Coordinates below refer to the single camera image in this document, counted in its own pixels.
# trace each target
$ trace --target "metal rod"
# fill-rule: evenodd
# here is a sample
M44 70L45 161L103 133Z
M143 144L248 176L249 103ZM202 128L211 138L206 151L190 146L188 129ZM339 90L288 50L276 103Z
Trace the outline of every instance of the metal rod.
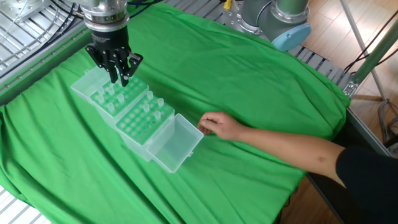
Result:
M363 42L363 39L361 37L361 33L359 33L358 27L355 24L355 20L354 20L354 17L352 15L352 13L351 13L351 10L349 9L347 0L340 0L340 2L341 2L341 5L343 6L344 12L345 12L345 14L347 16L347 19L348 19L348 22L351 25L351 28L352 28L352 30L354 32L354 35L356 37L356 41L358 42L359 46L361 47L361 50L364 50L366 48L365 47L365 43ZM381 95L381 98L383 100L387 100L386 95L384 94L383 87L381 85L379 76L377 75L375 69L372 69L371 73L372 73L374 82L376 83L377 89L379 90L379 93Z
M353 81L361 82L366 78L366 75L377 66L383 56L388 52L388 50L394 45L398 40L398 21L392 25L392 27L387 31L385 36L381 39L380 43L372 51L370 56L362 64L362 66L356 72Z

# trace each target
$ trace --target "human hand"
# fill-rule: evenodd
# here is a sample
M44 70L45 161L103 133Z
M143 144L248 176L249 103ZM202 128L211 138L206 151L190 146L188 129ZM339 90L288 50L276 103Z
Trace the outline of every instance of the human hand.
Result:
M240 135L247 128L224 112L207 112L198 123L198 129L203 134L213 131L218 137L232 141L239 141Z

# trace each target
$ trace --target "test tube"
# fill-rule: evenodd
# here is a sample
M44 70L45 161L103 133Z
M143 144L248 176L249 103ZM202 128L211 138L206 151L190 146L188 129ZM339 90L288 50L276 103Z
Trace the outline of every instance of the test tube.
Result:
M104 96L103 96L103 95L97 95L95 98L96 98L96 99L98 100L98 102L101 103L101 104L105 102L105 99L104 99Z
M154 97L154 93L152 92L152 91L148 91L147 92L147 97L148 97L148 99L153 99L153 97Z
M160 107L162 107L162 106L164 105L164 100L163 100L163 98L157 99L157 104L158 104Z
M159 111L156 111L156 112L155 112L155 119L160 119L160 117L161 117L160 112L159 112Z
M113 103L108 103L108 104L106 105L106 107L107 107L107 109L108 109L110 112L113 112L113 111L114 111Z
M114 94L114 87L113 87L113 86L114 86L114 84L111 84L111 85L109 86L109 91L108 91L108 92L109 92L110 95L113 95L113 94Z
M100 87L100 88L97 90L97 92L98 92L100 95L104 95L104 94L105 94L105 90L104 90L103 87Z
M121 93L118 94L117 98L118 98L118 100L119 100L120 103L123 103L123 102L124 102L124 96L123 96L123 94L121 94Z
M146 113L148 113L149 112L149 110L150 110L150 108L149 108L149 104L144 104L144 111L146 112Z

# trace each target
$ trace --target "plastic box lid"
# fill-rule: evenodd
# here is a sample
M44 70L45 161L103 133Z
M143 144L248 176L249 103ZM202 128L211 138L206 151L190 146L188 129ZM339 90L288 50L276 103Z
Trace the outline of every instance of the plastic box lid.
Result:
M174 130L174 133L162 147L152 147L147 151L161 167L173 173L188 156L192 155L193 149L203 138L203 133L181 114L175 115L174 120L167 125L163 132L170 130Z

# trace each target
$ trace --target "person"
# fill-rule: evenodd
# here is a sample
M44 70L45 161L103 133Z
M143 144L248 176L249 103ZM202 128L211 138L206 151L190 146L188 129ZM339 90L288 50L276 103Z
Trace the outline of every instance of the person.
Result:
M362 223L398 223L398 160L358 146L344 148L313 136L250 128L224 112L205 113L198 123L204 134L252 145L292 166L327 176L346 187Z

